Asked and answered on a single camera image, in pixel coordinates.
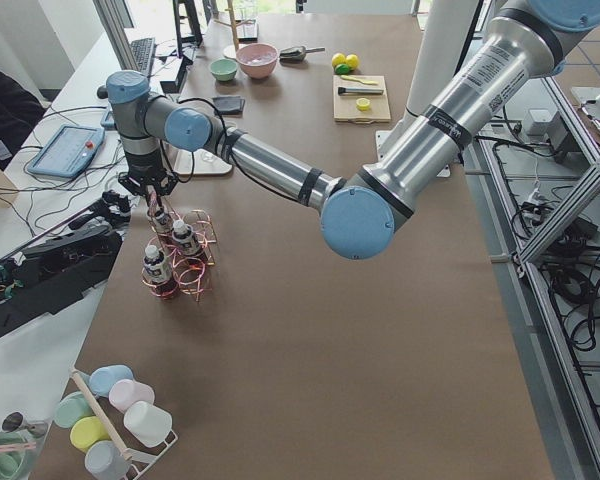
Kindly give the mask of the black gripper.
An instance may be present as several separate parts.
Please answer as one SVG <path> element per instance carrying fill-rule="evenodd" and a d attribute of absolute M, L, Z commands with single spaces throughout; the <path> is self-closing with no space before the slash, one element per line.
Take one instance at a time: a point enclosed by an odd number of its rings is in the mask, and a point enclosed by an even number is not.
<path fill-rule="evenodd" d="M 118 175 L 118 182 L 131 194 L 147 198 L 152 191 L 158 196 L 169 195 L 177 178 L 168 172 L 159 150 L 147 154 L 125 152 L 127 172 Z"/>

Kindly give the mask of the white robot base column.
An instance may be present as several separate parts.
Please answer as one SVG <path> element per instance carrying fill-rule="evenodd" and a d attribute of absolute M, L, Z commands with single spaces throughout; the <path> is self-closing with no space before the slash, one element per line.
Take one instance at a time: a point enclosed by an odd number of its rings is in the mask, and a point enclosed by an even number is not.
<path fill-rule="evenodd" d="M 482 8 L 479 0 L 431 3 L 403 118 L 393 129 L 376 132 L 380 160 L 388 156 L 401 135 L 462 67 Z"/>

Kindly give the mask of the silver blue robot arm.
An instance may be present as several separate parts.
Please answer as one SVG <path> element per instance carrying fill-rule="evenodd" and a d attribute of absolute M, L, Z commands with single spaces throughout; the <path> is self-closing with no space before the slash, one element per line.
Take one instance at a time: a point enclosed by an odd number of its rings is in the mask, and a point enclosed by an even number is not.
<path fill-rule="evenodd" d="M 328 246 L 348 259 L 384 251 L 413 215 L 417 196 L 472 142 L 529 80 L 556 74 L 568 53 L 600 25 L 600 1 L 508 1 L 487 25 L 480 49 L 407 127 L 395 127 L 378 159 L 351 178 L 333 178 L 194 108 L 152 92 L 133 70 L 111 74 L 108 99 L 131 193 L 170 194 L 176 178 L 163 162 L 167 142 L 205 149 L 257 183 L 318 211 Z"/>

